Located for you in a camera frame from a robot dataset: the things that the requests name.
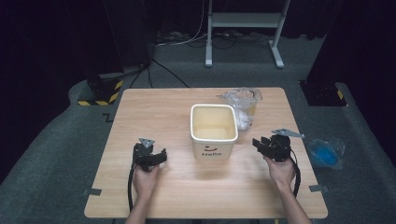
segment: black equipment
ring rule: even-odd
[[[134,154],[132,158],[131,171],[128,177],[128,203],[129,210],[132,211],[134,207],[132,201],[132,180],[134,177],[134,168],[136,165],[142,167],[145,172],[150,172],[150,167],[158,165],[167,160],[166,148],[164,148],[161,153],[153,155],[152,151],[154,149],[153,140],[139,138],[140,143],[134,145]]]
[[[297,158],[290,147],[290,138],[280,134],[274,134],[270,137],[270,139],[262,137],[261,141],[253,138],[253,146],[256,147],[257,151],[263,156],[266,156],[276,162],[283,162],[287,158],[291,160],[296,172],[293,194],[294,196],[297,196],[301,183],[301,172],[297,164]],[[290,156],[291,152],[294,154],[295,161]]]

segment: stand leg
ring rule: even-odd
[[[212,62],[212,0],[209,0],[209,10],[207,12],[207,40],[205,66],[211,67]]]
[[[280,57],[279,50],[277,49],[277,43],[279,42],[280,34],[282,33],[282,28],[288,13],[289,4],[290,4],[290,0],[286,0],[285,5],[283,6],[282,14],[279,17],[279,22],[277,24],[275,39],[269,41],[270,48],[271,51],[273,52],[277,68],[285,67],[282,58]]]

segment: hand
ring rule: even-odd
[[[144,197],[147,199],[151,197],[157,183],[159,168],[159,165],[156,165],[151,172],[145,172],[142,167],[136,165],[134,168],[133,182],[139,198]]]
[[[270,169],[271,179],[276,183],[279,189],[290,188],[290,183],[295,177],[293,163],[290,159],[282,162],[273,161],[264,156]]]

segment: blue plastic bag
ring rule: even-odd
[[[319,168],[342,170],[344,151],[345,144],[339,139],[314,139],[308,145],[308,157],[312,166]]]

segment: white metal frame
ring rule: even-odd
[[[261,27],[276,28],[274,40],[269,41],[270,49],[274,55],[276,67],[283,68],[282,58],[280,57],[277,44],[282,32],[283,24],[288,13],[290,0],[285,1],[282,12],[280,13],[222,13],[212,11],[212,1],[209,0],[208,18],[207,18],[207,41],[205,66],[213,65],[212,59],[212,28],[213,27]]]

